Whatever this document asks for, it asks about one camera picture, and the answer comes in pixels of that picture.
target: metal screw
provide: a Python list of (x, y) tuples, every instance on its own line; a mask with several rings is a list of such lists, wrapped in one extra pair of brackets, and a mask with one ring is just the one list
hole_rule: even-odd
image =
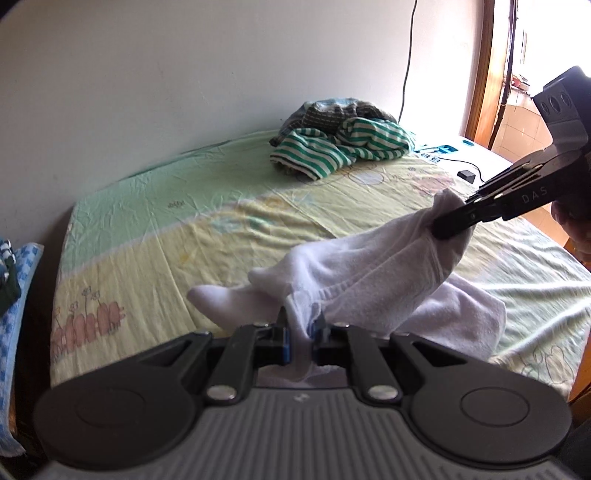
[(374, 400), (393, 400), (398, 396), (398, 389), (391, 385), (374, 385), (368, 394)]
[(238, 395), (236, 388), (230, 385), (212, 385), (207, 389), (207, 396), (212, 400), (233, 400)]

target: gray ribbed grip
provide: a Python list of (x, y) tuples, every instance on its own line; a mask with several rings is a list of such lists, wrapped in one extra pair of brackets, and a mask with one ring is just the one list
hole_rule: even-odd
[(343, 390), (254, 389), (233, 407), (208, 408), (176, 450), (124, 472), (51, 464), (38, 480), (566, 480), (545, 461), (519, 471), (482, 471), (428, 450), (390, 408)]

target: human hand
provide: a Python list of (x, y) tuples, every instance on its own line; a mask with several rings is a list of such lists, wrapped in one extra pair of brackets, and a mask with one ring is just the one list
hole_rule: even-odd
[(552, 203), (551, 214), (573, 240), (575, 256), (582, 262), (591, 262), (591, 222), (572, 219), (559, 202)]

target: white wall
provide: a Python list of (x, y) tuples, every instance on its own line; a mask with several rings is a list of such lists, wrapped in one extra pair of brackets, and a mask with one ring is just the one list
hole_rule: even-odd
[[(0, 21), (0, 235), (49, 242), (53, 271), (73, 203), (150, 164), (310, 99), (398, 115), (412, 5), (22, 0)], [(481, 16), (478, 0), (418, 0), (404, 125), (463, 130)]]

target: black cable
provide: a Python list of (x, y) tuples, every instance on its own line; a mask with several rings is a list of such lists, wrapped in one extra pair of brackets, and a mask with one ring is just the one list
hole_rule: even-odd
[(480, 181), (482, 183), (484, 183), (484, 179), (482, 178), (482, 172), (480, 171), (480, 169), (478, 168), (478, 165), (474, 165), (471, 161), (466, 161), (466, 160), (456, 160), (455, 158), (446, 158), (446, 157), (440, 157), (437, 156), (437, 158), (441, 158), (442, 160), (449, 160), (449, 161), (459, 161), (462, 163), (467, 163), (468, 165), (472, 165), (475, 169), (478, 170), (478, 176), (480, 177)]
[(414, 0), (413, 13), (410, 15), (410, 40), (408, 42), (408, 61), (407, 71), (404, 74), (404, 83), (402, 84), (402, 105), (400, 105), (400, 113), (398, 114), (398, 123), (402, 119), (402, 112), (404, 111), (404, 101), (406, 96), (406, 82), (408, 80), (408, 72), (410, 72), (410, 58), (413, 53), (413, 26), (414, 26), (414, 13), (417, 11), (418, 0)]

